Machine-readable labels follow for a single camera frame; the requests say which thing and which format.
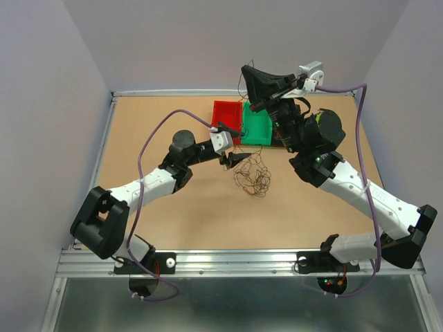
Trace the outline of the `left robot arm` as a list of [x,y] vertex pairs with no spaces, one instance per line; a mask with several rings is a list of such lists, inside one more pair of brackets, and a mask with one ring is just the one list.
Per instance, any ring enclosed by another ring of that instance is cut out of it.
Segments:
[[181,190],[191,179],[191,166],[218,160],[227,169],[238,165],[248,153],[230,151],[233,141],[243,136],[219,123],[210,128],[207,141],[196,142],[191,131],[180,130],[172,137],[162,163],[150,173],[128,184],[89,191],[70,228],[71,235],[101,259],[115,258],[117,268],[129,273],[175,272],[173,252],[156,255],[154,246],[126,232],[129,216],[139,207]]

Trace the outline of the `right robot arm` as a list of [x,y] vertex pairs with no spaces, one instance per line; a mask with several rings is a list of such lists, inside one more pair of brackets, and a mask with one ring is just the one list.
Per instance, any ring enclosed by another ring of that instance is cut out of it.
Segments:
[[403,269],[412,268],[437,216],[430,205],[417,207],[393,196],[368,180],[365,169],[355,169],[337,152],[345,138],[341,119],[329,109],[303,112],[308,93],[322,89],[323,65],[312,62],[298,74],[273,75],[250,65],[241,68],[250,109],[266,111],[298,177],[342,199],[372,219],[374,230],[358,235],[333,234],[311,254],[298,260],[299,273],[333,271],[336,268],[381,260]]

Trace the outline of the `red plastic bin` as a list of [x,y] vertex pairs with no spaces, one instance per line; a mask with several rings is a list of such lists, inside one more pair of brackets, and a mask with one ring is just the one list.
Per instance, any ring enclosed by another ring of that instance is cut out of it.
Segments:
[[211,125],[216,127],[222,122],[227,127],[236,131],[242,129],[243,104],[241,102],[215,100]]

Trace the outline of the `green plastic bin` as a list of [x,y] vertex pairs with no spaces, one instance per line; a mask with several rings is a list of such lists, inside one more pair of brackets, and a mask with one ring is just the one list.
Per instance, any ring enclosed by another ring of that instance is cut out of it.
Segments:
[[272,121],[266,110],[254,112],[251,111],[250,106],[250,102],[243,103],[242,131],[244,136],[241,138],[241,143],[243,145],[270,146],[273,131]]

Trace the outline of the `black plastic bin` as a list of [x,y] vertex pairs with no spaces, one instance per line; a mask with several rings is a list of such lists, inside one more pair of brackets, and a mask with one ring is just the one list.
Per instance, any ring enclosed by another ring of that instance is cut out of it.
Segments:
[[284,148],[284,143],[275,128],[273,128],[271,134],[271,147]]

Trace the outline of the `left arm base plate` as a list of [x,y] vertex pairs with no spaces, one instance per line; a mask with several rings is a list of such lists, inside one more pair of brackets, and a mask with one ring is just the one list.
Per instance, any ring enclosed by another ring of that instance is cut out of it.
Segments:
[[[141,265],[152,273],[160,275],[173,275],[176,270],[177,254],[175,252],[156,252],[148,254],[141,260]],[[146,272],[129,259],[123,259],[123,265],[115,262],[114,274],[116,275],[145,275]]]

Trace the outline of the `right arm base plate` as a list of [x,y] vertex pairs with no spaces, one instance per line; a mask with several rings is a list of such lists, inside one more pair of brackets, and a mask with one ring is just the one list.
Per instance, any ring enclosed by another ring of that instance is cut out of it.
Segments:
[[314,251],[298,251],[296,253],[296,261],[293,265],[296,273],[307,275],[310,273],[356,273],[360,271],[360,266],[351,263],[340,263],[328,252]]

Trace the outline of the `aluminium front rail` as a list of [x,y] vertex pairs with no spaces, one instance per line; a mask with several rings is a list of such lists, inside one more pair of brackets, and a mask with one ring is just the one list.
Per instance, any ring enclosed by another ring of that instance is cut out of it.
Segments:
[[[175,273],[165,278],[299,277],[297,249],[178,250]],[[64,250],[56,276],[60,278],[117,277],[113,259],[101,260],[89,250]]]

